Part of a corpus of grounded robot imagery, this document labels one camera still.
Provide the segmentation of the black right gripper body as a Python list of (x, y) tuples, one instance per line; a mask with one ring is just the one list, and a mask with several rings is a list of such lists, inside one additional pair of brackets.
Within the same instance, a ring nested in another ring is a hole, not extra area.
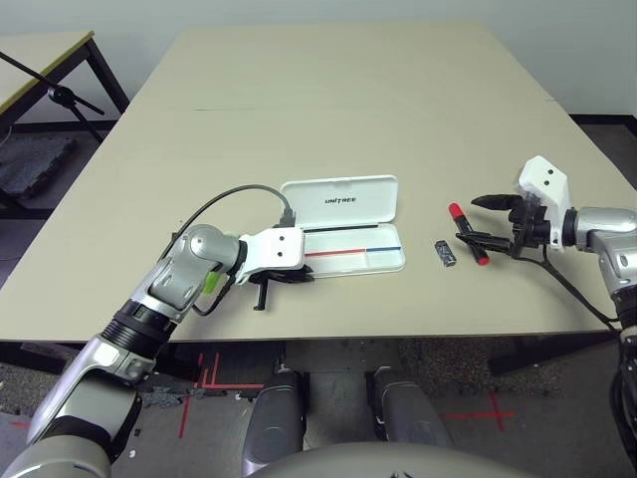
[(546, 207), (535, 196), (515, 196), (509, 213), (513, 226), (510, 256), (519, 258), (525, 248), (536, 249), (550, 243), (550, 222), (544, 218)]

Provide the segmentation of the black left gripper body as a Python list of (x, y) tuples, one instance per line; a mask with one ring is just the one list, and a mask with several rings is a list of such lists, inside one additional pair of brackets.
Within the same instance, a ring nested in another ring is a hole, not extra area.
[(260, 272), (251, 276), (251, 283), (258, 287), (254, 311), (261, 312), (266, 309), (269, 282), (274, 279), (275, 275), (272, 272)]

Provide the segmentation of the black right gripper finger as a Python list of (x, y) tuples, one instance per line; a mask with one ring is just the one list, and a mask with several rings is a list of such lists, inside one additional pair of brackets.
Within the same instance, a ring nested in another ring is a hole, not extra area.
[(523, 203), (523, 198), (516, 194), (487, 194), (471, 201), (475, 206), (488, 210), (515, 210)]
[(489, 251), (510, 251), (513, 243), (506, 237), (479, 231), (458, 232), (456, 237), (464, 243)]

